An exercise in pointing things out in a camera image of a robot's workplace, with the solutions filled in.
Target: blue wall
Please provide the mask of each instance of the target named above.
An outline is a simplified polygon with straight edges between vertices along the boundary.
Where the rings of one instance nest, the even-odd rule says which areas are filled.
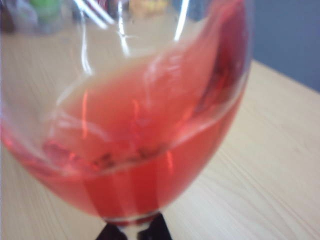
[[[255,0],[254,58],[320,91],[320,0]]]

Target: pink liquid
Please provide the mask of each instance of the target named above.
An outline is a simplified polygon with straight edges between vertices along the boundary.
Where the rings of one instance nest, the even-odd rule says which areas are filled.
[[[90,214],[126,218],[167,205],[217,150],[237,111],[248,38],[243,4],[217,4],[193,43],[87,87],[61,107],[43,143],[50,164],[7,147]]]

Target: green object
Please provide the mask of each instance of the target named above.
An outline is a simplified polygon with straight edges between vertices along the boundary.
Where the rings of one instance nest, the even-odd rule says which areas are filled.
[[[60,0],[30,0],[38,20],[42,24],[51,23],[60,16]]]

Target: wooden table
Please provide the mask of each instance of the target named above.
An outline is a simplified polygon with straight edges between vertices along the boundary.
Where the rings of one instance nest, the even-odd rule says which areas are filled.
[[[225,141],[164,216],[175,240],[319,240],[320,94],[254,62]],[[104,226],[4,148],[1,224],[4,240],[93,240]]]

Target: glass stem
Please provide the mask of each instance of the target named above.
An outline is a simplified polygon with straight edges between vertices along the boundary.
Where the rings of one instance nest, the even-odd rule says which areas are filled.
[[[150,222],[141,224],[132,224],[128,226],[118,226],[119,230],[125,234],[127,240],[138,240],[138,233],[146,230],[150,226]]]

